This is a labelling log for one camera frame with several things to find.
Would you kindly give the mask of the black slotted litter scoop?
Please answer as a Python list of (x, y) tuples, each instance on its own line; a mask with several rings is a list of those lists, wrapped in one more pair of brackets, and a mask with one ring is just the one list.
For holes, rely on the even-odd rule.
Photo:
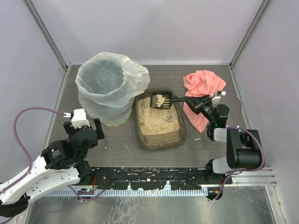
[(173, 97), (170, 91), (153, 92), (150, 96), (149, 106), (158, 110), (167, 110), (176, 102), (185, 102), (185, 99)]

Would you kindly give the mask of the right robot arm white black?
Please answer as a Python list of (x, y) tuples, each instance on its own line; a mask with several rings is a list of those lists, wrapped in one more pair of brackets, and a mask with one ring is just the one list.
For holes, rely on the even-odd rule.
[(265, 157), (257, 130), (227, 126), (230, 109), (224, 104), (213, 106), (214, 98), (209, 95), (184, 97), (184, 101), (194, 114), (203, 115), (208, 120), (207, 137), (226, 144), (226, 155), (206, 164), (207, 178), (252, 172), (264, 167)]

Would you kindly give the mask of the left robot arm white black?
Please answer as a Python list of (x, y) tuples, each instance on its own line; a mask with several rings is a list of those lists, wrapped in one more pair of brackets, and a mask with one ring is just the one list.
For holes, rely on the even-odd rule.
[(90, 126), (71, 127), (64, 123), (68, 139), (54, 141), (31, 163), (10, 180), (0, 185), (0, 215), (11, 218), (27, 209), (28, 205), (57, 189), (69, 185), (89, 185), (93, 171), (85, 161), (89, 149), (104, 139), (100, 119)]

